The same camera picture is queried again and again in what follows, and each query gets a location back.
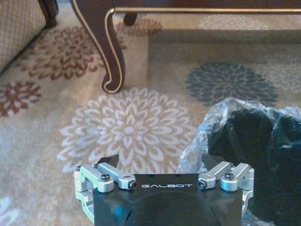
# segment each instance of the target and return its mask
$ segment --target curved table leg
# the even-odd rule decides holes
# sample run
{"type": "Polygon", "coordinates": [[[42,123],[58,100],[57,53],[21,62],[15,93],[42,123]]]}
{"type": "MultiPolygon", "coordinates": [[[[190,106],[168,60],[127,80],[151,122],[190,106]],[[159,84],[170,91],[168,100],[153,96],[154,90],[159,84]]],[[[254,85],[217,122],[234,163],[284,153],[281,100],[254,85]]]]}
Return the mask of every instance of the curved table leg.
{"type": "Polygon", "coordinates": [[[112,16],[112,0],[71,0],[79,20],[93,39],[106,68],[102,87],[107,93],[120,91],[125,79],[125,63],[112,16]]]}
{"type": "Polygon", "coordinates": [[[132,26],[136,22],[137,15],[137,13],[126,13],[126,15],[123,18],[123,22],[126,26],[132,26]]]}

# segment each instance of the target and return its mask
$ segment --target dark fabric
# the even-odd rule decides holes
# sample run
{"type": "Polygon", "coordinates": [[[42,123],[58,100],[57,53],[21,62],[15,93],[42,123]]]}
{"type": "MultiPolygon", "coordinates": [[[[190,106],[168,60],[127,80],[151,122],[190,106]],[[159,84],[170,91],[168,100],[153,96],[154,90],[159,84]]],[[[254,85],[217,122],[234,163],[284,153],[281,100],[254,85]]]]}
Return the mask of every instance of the dark fabric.
{"type": "Polygon", "coordinates": [[[277,226],[301,225],[301,121],[272,111],[236,111],[209,137],[209,153],[255,169],[249,210],[277,226]]]}

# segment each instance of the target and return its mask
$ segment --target patterned rug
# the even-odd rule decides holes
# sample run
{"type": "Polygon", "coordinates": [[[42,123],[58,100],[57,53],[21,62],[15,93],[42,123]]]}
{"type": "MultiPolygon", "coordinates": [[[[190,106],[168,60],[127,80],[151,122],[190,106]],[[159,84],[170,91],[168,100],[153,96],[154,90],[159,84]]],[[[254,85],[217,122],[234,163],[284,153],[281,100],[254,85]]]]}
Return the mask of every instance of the patterned rug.
{"type": "Polygon", "coordinates": [[[301,17],[140,14],[114,24],[122,91],[68,3],[0,76],[0,225],[90,225],[72,171],[118,153],[130,173],[174,173],[226,97],[301,107],[301,17]]]}

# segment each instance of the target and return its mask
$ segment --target clear plastic wrap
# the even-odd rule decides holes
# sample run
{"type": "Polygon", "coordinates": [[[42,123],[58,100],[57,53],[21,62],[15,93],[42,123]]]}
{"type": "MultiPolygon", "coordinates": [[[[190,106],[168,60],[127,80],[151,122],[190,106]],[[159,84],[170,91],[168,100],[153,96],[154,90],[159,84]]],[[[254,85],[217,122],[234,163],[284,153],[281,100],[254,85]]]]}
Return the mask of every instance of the clear plastic wrap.
{"type": "MultiPolygon", "coordinates": [[[[252,165],[255,186],[249,210],[254,215],[278,226],[301,225],[301,109],[227,98],[206,115],[180,156],[178,172],[205,172],[203,153],[252,165]]],[[[248,213],[243,225],[274,225],[254,215],[248,213]]]]}

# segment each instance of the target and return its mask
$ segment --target bolt head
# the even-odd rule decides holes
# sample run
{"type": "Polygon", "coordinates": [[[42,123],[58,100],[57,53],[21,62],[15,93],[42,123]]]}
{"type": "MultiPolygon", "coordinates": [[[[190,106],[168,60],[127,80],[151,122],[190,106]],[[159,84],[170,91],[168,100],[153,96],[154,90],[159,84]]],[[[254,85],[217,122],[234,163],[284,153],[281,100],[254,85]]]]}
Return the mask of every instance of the bolt head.
{"type": "Polygon", "coordinates": [[[206,187],[207,187],[206,181],[200,180],[200,181],[198,182],[198,187],[199,187],[201,190],[205,190],[206,187]]]}
{"type": "Polygon", "coordinates": [[[107,173],[102,174],[102,175],[101,175],[101,180],[102,180],[103,182],[109,181],[109,180],[110,180],[110,175],[107,174],[107,173]]]}
{"type": "Polygon", "coordinates": [[[234,174],[233,173],[225,173],[225,179],[226,180],[233,180],[234,179],[234,174]]]}
{"type": "Polygon", "coordinates": [[[129,182],[129,183],[128,183],[128,187],[129,187],[129,189],[131,189],[131,190],[136,189],[136,187],[137,187],[136,181],[131,181],[131,182],[129,182]]]}

